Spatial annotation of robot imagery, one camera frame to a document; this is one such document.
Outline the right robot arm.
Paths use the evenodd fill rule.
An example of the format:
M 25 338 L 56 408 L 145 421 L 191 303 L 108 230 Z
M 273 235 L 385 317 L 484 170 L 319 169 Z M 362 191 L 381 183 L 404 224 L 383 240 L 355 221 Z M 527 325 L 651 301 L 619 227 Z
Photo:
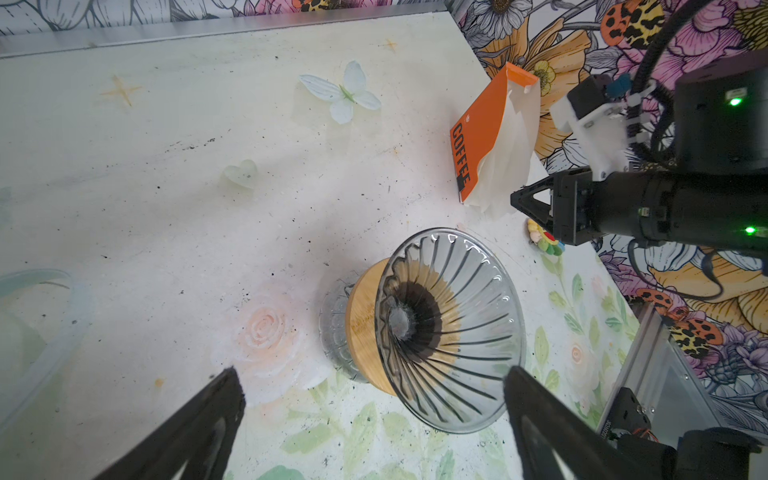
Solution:
M 645 248 L 766 254 L 766 52 L 715 60 L 673 89 L 652 77 L 703 8 L 689 1 L 674 13 L 633 76 L 590 76 L 552 106 L 587 164 L 514 192 L 514 208 L 569 245 L 618 234 Z

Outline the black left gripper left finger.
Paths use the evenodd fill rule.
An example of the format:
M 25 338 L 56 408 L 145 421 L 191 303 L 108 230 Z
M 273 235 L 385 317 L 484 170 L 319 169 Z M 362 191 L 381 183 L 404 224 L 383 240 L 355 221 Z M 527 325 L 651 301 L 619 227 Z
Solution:
M 238 374 L 229 367 L 97 477 L 221 479 L 245 406 Z

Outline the colourful small toy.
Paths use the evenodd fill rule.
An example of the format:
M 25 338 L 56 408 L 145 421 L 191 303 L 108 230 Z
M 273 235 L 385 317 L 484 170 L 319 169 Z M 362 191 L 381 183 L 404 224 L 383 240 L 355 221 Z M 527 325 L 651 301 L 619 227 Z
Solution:
M 565 245 L 557 240 L 550 232 L 532 219 L 526 220 L 530 241 L 543 253 L 551 256 L 561 256 Z

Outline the aluminium front rail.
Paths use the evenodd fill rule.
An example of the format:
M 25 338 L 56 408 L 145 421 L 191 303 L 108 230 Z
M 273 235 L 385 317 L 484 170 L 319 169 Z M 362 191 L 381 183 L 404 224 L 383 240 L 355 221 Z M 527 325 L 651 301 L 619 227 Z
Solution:
M 637 306 L 639 332 L 598 432 L 643 479 L 764 479 L 767 438 L 730 426 L 662 318 Z

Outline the grey ribbed glass dripper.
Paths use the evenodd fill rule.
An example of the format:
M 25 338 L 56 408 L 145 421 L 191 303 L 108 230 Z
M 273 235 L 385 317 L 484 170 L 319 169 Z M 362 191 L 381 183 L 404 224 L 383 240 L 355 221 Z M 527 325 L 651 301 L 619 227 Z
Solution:
M 442 227 L 406 239 L 381 275 L 374 324 L 384 374 L 423 423 L 470 434 L 502 415 L 525 327 L 509 274 L 479 240 Z

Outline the orange coffee filter pack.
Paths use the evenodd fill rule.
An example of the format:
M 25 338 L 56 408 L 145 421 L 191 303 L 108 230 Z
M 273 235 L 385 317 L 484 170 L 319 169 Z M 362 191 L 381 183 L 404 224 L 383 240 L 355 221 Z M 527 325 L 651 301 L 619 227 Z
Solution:
M 525 186 L 539 129 L 540 80 L 510 63 L 450 130 L 460 202 L 497 220 Z

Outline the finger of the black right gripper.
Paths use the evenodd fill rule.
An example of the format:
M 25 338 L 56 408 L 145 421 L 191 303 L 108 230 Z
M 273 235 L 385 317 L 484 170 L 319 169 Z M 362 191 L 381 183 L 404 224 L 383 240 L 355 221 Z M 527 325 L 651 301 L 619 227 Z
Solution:
M 552 179 L 542 179 L 531 185 L 513 192 L 510 195 L 510 205 L 522 212 L 546 231 L 552 231 L 554 219 L 552 206 L 543 200 L 538 200 L 535 195 L 539 193 L 551 193 L 554 187 Z

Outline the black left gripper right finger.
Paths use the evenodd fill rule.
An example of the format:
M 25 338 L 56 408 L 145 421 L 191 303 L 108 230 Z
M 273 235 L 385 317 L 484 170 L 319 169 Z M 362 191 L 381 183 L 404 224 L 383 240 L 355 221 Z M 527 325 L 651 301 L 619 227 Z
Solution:
M 653 475 L 590 430 L 534 379 L 514 366 L 504 399 L 525 479 L 562 479 L 563 461 L 578 479 L 651 479 Z

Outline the grey ribbed glass pitcher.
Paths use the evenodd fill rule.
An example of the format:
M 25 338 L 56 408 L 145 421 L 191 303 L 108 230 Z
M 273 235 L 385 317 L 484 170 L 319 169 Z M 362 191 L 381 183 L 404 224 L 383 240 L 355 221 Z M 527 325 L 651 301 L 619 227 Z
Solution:
M 368 384 L 352 358 L 346 335 L 347 306 L 360 276 L 358 271 L 350 271 L 332 284 L 320 305 L 319 333 L 324 353 L 334 369 L 349 380 Z

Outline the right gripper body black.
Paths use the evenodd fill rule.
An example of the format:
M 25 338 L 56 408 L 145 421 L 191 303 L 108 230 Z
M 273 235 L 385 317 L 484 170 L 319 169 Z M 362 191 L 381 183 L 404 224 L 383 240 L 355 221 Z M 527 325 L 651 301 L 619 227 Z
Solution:
M 609 234 L 641 246 L 673 242 L 724 251 L 767 250 L 767 177 L 615 172 L 596 181 L 588 169 L 552 182 L 555 238 L 580 245 Z

